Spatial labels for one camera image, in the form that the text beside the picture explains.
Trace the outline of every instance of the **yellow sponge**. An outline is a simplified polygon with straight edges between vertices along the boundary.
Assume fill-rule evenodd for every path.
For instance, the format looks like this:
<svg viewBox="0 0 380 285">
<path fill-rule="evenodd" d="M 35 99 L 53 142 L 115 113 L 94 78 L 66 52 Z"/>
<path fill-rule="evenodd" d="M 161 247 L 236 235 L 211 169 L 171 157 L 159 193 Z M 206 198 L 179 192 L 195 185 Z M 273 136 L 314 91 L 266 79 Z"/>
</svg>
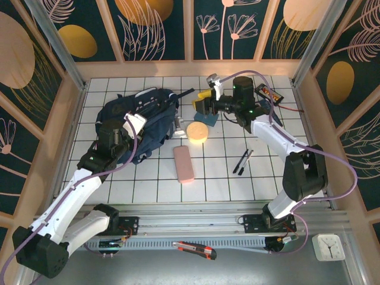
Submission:
<svg viewBox="0 0 380 285">
<path fill-rule="evenodd" d="M 187 130 L 188 138 L 193 144 L 202 144 L 207 140 L 208 128 L 204 123 L 194 122 L 191 123 Z"/>
</svg>

